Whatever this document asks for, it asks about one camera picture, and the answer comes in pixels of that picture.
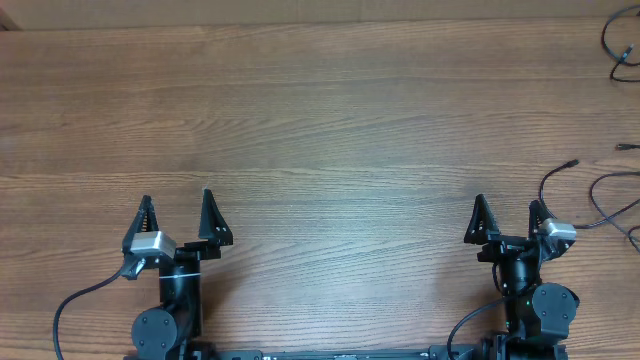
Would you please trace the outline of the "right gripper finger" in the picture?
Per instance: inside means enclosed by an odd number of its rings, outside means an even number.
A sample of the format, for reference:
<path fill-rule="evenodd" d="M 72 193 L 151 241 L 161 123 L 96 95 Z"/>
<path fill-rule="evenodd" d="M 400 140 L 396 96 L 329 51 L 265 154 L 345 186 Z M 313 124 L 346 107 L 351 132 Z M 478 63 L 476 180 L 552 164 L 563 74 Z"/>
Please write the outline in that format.
<path fill-rule="evenodd" d="M 552 219 L 545 206 L 539 200 L 534 200 L 529 204 L 529 228 L 528 235 L 534 238 L 539 234 L 549 233 L 548 223 Z"/>
<path fill-rule="evenodd" d="M 500 234 L 498 224 L 483 194 L 475 197 L 472 216 L 464 235 L 464 242 L 485 245 Z"/>

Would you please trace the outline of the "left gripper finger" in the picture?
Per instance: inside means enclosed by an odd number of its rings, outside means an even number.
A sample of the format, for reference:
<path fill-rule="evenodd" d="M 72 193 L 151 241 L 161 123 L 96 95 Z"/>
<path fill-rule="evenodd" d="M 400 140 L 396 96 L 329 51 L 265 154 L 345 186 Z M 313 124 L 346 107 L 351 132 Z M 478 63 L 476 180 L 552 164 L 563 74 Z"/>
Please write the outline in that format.
<path fill-rule="evenodd" d="M 134 216 L 134 219 L 129 226 L 129 229 L 125 233 L 122 241 L 122 249 L 131 249 L 135 234 L 143 232 L 154 232 L 158 230 L 159 226 L 157 223 L 154 205 L 152 203 L 152 198 L 149 195 L 144 195 L 141 199 L 141 203 Z"/>
<path fill-rule="evenodd" d="M 233 234 L 221 215 L 210 189 L 203 190 L 198 238 L 215 246 L 233 244 Z"/>

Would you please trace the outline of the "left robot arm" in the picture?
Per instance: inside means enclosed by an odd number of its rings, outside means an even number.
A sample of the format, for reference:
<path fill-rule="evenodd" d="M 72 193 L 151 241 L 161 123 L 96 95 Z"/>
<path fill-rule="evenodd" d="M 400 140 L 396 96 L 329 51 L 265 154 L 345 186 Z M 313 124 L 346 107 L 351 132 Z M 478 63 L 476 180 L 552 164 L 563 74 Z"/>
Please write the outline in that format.
<path fill-rule="evenodd" d="M 156 269 L 159 304 L 143 311 L 131 328 L 134 359 L 214 359 L 215 346 L 201 341 L 203 304 L 201 263 L 221 257 L 233 234 L 211 190 L 203 191 L 198 240 L 178 245 L 157 222 L 150 196 L 145 195 L 122 241 L 120 275 L 130 281 Z"/>

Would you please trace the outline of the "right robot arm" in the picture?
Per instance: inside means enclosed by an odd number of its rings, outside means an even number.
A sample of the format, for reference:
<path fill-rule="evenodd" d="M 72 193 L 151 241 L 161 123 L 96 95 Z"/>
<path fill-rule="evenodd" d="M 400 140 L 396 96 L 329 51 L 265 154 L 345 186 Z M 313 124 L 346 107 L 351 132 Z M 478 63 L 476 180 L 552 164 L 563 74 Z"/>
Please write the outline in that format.
<path fill-rule="evenodd" d="M 492 265 L 494 285 L 501 298 L 487 304 L 461 322 L 502 305 L 504 332 L 495 332 L 471 350 L 453 348 L 447 339 L 450 359 L 566 359 L 561 342 L 568 338 L 580 299 L 557 283 L 545 283 L 541 268 L 564 255 L 576 241 L 573 225 L 549 215 L 538 200 L 529 205 L 528 235 L 505 235 L 490 210 L 485 196 L 475 197 L 464 242 L 481 247 L 477 260 Z"/>

